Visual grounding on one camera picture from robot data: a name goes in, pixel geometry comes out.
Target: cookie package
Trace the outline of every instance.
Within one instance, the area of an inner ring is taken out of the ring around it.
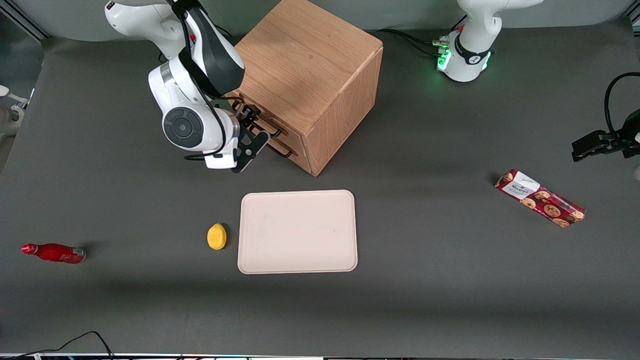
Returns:
[[[546,189],[516,169],[504,174],[495,183],[495,187],[559,227],[567,227],[584,218],[583,208]]]

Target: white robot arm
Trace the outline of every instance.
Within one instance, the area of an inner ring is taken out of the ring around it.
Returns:
[[[253,135],[230,112],[210,99],[238,88],[244,63],[196,0],[110,1],[104,8],[109,23],[123,35],[152,41],[169,59],[149,73],[149,87],[163,112],[163,131],[177,147],[202,154],[208,168],[242,171],[267,144],[269,134]],[[241,142],[242,136],[248,141]]]
[[[543,0],[458,0],[467,13],[467,23],[462,32],[454,30],[441,37],[452,44],[438,62],[437,69],[451,79],[472,81],[486,68],[490,49],[502,29],[502,19],[497,12],[522,9],[542,3]]]

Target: gray table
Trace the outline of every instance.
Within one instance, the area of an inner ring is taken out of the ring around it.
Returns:
[[[570,156],[605,127],[610,80],[639,68],[630,24],[505,30],[469,84],[380,37],[376,106],[318,178],[269,151],[239,175],[182,160],[147,88],[151,43],[46,42],[0,180],[0,350],[94,329],[116,352],[640,357],[640,159]],[[635,89],[614,91],[616,126]],[[513,167],[585,221],[561,229],[495,190]],[[353,272],[238,271],[244,195],[342,188],[356,198]],[[205,242],[215,222],[231,232],[221,252]],[[90,258],[46,263],[20,253],[27,241]]]

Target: wooden cabinet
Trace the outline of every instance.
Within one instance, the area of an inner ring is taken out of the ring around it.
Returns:
[[[269,144],[313,176],[373,107],[382,60],[375,37],[307,0],[282,0],[236,49],[246,73],[233,95],[256,105]]]

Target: red can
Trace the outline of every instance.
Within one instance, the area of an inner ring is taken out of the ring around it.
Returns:
[[[24,244],[22,252],[29,255],[35,255],[45,261],[55,261],[57,263],[78,264],[86,257],[84,249],[80,247],[69,247],[60,244]]]

